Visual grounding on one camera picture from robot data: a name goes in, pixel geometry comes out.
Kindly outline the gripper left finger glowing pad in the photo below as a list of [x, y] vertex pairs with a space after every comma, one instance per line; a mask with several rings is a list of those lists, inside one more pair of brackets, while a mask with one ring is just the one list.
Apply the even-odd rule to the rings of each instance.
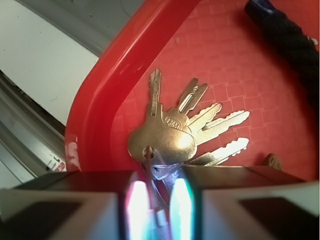
[[0, 191], [0, 237], [145, 240], [145, 187], [131, 170], [45, 174]]

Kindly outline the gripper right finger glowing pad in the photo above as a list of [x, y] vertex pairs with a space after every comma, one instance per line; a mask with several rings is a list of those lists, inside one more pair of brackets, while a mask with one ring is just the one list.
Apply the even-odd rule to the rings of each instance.
[[184, 166], [169, 215], [175, 240], [317, 240], [319, 182], [267, 166]]

